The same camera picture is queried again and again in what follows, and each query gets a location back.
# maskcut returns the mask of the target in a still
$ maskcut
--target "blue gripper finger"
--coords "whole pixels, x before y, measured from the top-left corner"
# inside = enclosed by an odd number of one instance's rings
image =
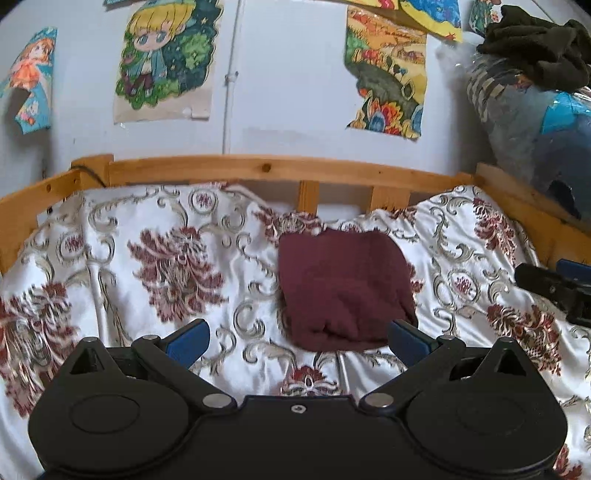
[[[388,326],[388,346],[410,368],[438,348],[439,343],[409,323],[394,320]]]
[[[209,347],[209,325],[197,319],[162,339],[160,348],[185,368],[191,366]]]

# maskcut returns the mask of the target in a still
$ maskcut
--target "cartoon drawing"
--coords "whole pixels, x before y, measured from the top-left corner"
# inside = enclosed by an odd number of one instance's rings
[[[56,38],[55,28],[46,28],[33,36],[0,85],[0,98],[9,88],[31,92],[15,117],[25,134],[51,125],[51,78]]]
[[[345,66],[363,106],[348,126],[418,138],[427,89],[427,34],[355,7],[347,15]]]
[[[201,87],[222,13],[217,0],[148,0],[125,31],[116,93],[134,110]]]
[[[128,0],[105,0],[105,5],[115,5],[115,4],[120,4],[121,2],[126,2],[126,1],[128,1]]]
[[[401,9],[429,31],[448,40],[462,41],[457,0],[400,0]]]
[[[501,0],[476,0],[470,12],[470,28],[484,37],[488,25],[501,20],[500,5]]]
[[[23,122],[28,123],[29,125],[33,126],[33,125],[35,125],[35,117],[37,116],[38,113],[39,113],[39,102],[34,100],[31,105],[29,105],[23,111],[21,111],[21,113],[19,113],[19,117]]]
[[[351,0],[351,2],[368,7],[398,9],[398,0]]]

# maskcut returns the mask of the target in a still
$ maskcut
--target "maroon cloth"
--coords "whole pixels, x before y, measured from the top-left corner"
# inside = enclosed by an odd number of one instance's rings
[[[378,231],[283,234],[279,277],[291,340],[305,350],[377,348],[392,320],[418,324],[406,259]]]

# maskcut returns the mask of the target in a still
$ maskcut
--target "orange-haired anime character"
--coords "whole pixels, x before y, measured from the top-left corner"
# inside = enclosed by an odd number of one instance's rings
[[[12,66],[10,86],[32,90],[39,83],[41,72],[38,65],[48,65],[54,41],[50,38],[37,40],[22,51],[18,61]]]

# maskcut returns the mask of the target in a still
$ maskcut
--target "blonde anime character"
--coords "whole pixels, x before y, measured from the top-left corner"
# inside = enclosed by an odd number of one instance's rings
[[[127,31],[133,36],[135,52],[121,61],[125,93],[134,97],[142,86],[146,97],[154,85],[167,77],[162,48],[191,27],[194,0],[149,0],[131,18]]]

